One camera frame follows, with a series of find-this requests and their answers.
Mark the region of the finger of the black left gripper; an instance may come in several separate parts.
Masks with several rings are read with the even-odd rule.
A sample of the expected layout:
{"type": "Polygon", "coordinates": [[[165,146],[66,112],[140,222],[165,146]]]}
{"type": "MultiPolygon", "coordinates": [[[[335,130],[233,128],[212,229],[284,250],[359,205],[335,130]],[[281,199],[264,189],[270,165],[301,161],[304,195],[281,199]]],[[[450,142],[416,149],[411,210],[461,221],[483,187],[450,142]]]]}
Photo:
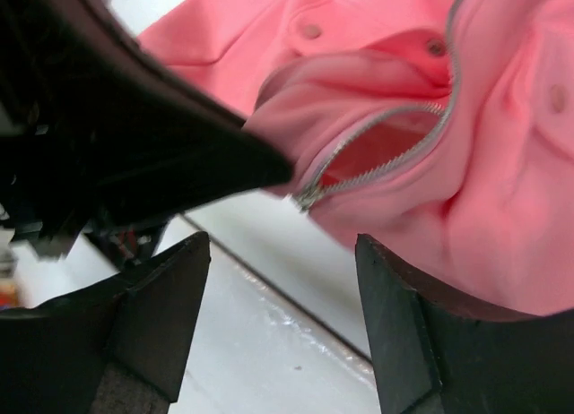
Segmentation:
{"type": "Polygon", "coordinates": [[[102,0],[1,0],[1,209],[17,233],[152,225],[291,174],[102,0]]]}

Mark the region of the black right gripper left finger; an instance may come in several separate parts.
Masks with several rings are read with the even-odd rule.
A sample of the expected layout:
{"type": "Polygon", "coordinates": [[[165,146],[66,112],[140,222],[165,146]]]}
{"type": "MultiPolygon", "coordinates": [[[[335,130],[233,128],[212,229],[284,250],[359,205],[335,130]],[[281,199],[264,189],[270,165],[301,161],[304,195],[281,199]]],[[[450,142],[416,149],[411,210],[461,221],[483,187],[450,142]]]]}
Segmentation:
{"type": "Polygon", "coordinates": [[[1,314],[4,413],[165,413],[211,262],[197,232],[87,288],[1,314]]]}

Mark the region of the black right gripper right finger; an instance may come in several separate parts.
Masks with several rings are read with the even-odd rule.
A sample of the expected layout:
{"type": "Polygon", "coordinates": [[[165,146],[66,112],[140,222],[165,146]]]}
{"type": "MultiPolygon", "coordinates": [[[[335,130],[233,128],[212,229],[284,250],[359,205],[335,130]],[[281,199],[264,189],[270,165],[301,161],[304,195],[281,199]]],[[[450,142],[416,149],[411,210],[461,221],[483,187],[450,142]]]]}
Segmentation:
{"type": "Polygon", "coordinates": [[[384,413],[570,413],[573,314],[455,289],[359,235],[361,304],[384,413]]]}

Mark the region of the pink zip jacket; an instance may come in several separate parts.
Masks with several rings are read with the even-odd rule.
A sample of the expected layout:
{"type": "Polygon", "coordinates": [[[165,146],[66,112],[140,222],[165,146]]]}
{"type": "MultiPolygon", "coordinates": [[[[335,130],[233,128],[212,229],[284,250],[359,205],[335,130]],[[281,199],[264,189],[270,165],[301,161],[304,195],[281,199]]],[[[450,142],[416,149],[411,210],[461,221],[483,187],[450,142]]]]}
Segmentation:
{"type": "Polygon", "coordinates": [[[529,315],[573,306],[573,0],[185,0],[142,47],[281,151],[290,196],[529,315]]]}

